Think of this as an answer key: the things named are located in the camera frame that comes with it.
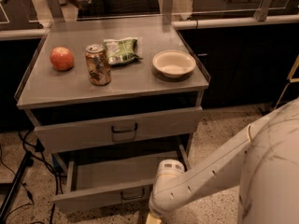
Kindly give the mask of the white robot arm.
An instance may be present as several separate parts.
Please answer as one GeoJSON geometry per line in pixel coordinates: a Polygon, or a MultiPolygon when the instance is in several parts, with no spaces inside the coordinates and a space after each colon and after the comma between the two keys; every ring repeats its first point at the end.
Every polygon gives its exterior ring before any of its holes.
{"type": "Polygon", "coordinates": [[[299,224],[299,99],[257,119],[189,170],[161,161],[146,224],[234,186],[237,224],[299,224]]]}

